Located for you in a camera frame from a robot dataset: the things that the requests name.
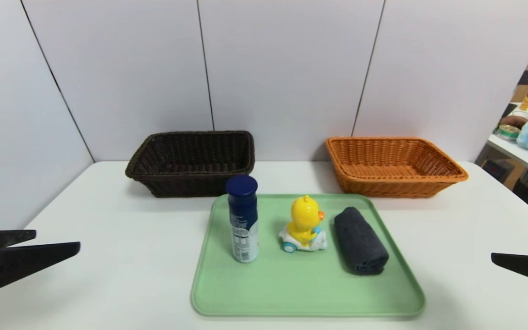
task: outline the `round container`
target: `round container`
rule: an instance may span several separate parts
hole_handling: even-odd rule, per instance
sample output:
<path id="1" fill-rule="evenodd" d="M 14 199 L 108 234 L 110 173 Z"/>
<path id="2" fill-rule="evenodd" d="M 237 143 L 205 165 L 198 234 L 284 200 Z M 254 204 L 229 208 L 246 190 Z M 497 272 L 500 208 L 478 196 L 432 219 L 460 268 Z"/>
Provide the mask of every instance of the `round container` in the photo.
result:
<path id="1" fill-rule="evenodd" d="M 498 131 L 496 136 L 507 141 L 516 141 L 519 136 L 520 129 L 511 126 L 511 125 L 500 125 L 498 126 Z"/>
<path id="2" fill-rule="evenodd" d="M 258 256 L 258 183 L 251 176 L 235 176 L 225 189 L 229 203 L 229 222 L 233 256 L 240 263 L 251 263 Z"/>

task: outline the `dark gray towel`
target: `dark gray towel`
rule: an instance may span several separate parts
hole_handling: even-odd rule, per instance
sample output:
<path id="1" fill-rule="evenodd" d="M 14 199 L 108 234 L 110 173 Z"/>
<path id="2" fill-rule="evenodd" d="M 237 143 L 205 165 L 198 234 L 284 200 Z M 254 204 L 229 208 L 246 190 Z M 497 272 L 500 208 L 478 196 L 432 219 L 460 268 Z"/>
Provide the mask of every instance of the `dark gray towel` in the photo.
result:
<path id="1" fill-rule="evenodd" d="M 335 236 L 352 272 L 377 275 L 384 270 L 388 251 L 356 208 L 348 207 L 335 216 Z"/>

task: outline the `wicker basket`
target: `wicker basket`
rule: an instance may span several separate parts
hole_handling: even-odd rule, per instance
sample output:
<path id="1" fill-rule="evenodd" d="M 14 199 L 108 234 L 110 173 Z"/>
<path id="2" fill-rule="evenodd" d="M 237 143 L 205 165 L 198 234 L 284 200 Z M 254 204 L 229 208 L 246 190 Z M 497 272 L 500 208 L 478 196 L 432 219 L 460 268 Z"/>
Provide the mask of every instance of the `wicker basket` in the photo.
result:
<path id="1" fill-rule="evenodd" d="M 434 144 L 414 137 L 332 137 L 325 142 L 347 193 L 431 197 L 468 174 Z"/>
<path id="2" fill-rule="evenodd" d="M 156 197 L 220 196 L 229 178 L 253 168 L 249 132 L 171 132 L 149 136 L 127 165 L 126 176 Z"/>

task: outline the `duck toy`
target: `duck toy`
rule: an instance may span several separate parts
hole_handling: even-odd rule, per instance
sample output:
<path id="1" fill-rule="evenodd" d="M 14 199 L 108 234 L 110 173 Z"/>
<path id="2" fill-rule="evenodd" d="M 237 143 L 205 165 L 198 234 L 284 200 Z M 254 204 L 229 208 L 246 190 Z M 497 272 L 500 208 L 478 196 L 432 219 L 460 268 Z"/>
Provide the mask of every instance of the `duck toy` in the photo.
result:
<path id="1" fill-rule="evenodd" d="M 291 206 L 292 221 L 278 234 L 282 249 L 288 253 L 327 249 L 327 233 L 319 226 L 324 217 L 316 200 L 308 195 L 297 198 Z"/>

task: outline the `white toy car body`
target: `white toy car body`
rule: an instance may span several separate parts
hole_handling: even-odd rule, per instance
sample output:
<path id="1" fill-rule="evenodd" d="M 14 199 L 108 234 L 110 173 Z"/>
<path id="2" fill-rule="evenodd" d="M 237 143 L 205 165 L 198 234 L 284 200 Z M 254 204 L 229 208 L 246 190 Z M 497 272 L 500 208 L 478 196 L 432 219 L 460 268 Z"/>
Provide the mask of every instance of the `white toy car body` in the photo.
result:
<path id="1" fill-rule="evenodd" d="M 295 252 L 298 249 L 303 251 L 317 251 L 318 249 L 327 249 L 327 233 L 323 230 L 304 247 L 299 241 L 295 240 L 285 228 L 278 234 L 282 239 L 282 249 L 288 253 Z"/>

